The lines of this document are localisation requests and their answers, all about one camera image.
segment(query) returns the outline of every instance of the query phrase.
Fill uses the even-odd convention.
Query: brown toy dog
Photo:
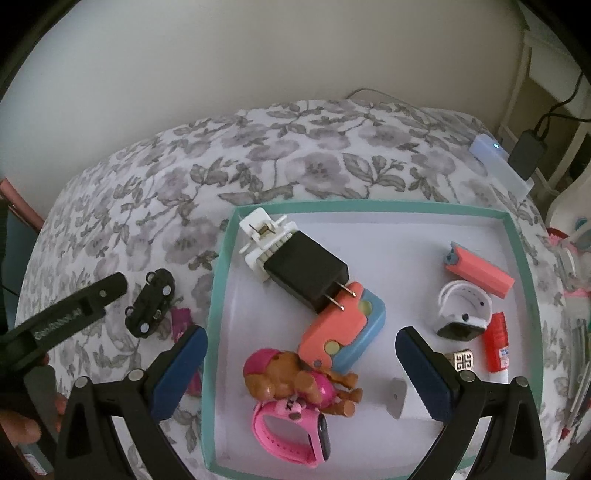
[[[306,371],[294,352],[257,350],[244,363],[242,373],[249,393],[258,401],[298,395],[326,414],[351,417],[363,396],[363,390],[355,388],[358,376],[353,372]],[[335,388],[333,383],[351,391]]]

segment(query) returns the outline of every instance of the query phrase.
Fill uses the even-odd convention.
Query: pink watch
[[[308,434],[310,444],[280,438],[267,427],[265,417],[276,417],[299,425]],[[315,468],[330,456],[330,441],[324,415],[307,407],[301,399],[284,398],[264,405],[257,404],[252,416],[252,432],[267,452],[286,462]]]

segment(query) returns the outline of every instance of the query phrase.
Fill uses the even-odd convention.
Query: pink watch strap
[[[290,418],[290,415],[297,417],[297,414],[300,414],[297,420]],[[310,436],[312,447],[282,439],[274,434],[267,427],[266,416],[290,421],[302,427]],[[299,403],[288,399],[272,401],[264,405],[259,403],[252,417],[252,432],[261,446],[273,456],[286,462],[314,468],[324,461],[318,435],[318,416],[318,411],[302,407]]]

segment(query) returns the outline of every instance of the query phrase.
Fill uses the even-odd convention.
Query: pink toy hat
[[[254,352],[246,362],[244,362],[244,368],[242,369],[242,375],[252,375],[252,374],[263,374],[271,362],[271,359],[276,356],[278,353],[281,353],[281,350],[276,350],[274,348],[261,348]]]

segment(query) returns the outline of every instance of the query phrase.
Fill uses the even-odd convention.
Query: hand
[[[67,402],[67,398],[63,395],[56,395],[56,430],[58,433],[61,430],[61,421],[66,412]],[[30,443],[38,442],[41,438],[41,429],[35,420],[23,417],[13,411],[0,410],[0,426],[13,446],[16,446],[18,443],[29,445]]]

